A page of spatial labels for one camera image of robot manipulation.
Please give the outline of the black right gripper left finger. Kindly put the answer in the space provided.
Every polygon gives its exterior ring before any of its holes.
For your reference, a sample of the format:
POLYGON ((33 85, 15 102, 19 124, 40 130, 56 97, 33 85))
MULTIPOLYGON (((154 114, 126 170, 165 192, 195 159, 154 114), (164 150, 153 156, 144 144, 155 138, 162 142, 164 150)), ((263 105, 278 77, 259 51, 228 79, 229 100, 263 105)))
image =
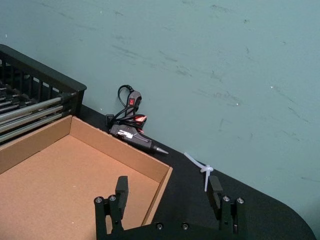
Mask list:
POLYGON ((122 219, 129 196, 128 176, 119 176, 115 187, 115 193, 108 198, 96 197, 95 210, 95 232, 96 235, 108 235, 106 217, 110 216, 112 230, 110 235, 119 235, 124 231, 122 219))

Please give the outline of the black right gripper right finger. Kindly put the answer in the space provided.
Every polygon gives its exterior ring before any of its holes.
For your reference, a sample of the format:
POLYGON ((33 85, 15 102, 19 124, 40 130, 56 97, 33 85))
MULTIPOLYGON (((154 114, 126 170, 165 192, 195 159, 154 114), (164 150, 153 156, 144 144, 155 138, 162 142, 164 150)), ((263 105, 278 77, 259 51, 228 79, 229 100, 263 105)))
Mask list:
POLYGON ((219 221, 219 231, 222 235, 247 235, 246 204, 242 197, 232 198, 224 193, 219 178, 208 177, 207 197, 219 221))

